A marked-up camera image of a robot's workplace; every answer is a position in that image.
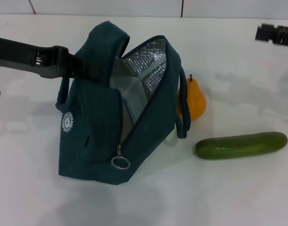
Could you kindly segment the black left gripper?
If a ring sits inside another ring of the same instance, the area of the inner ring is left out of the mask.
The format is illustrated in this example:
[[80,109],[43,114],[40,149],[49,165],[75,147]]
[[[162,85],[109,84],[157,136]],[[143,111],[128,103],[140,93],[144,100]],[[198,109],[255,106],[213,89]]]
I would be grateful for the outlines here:
[[0,67],[32,72],[43,78],[102,79],[102,68],[68,52],[0,38]]

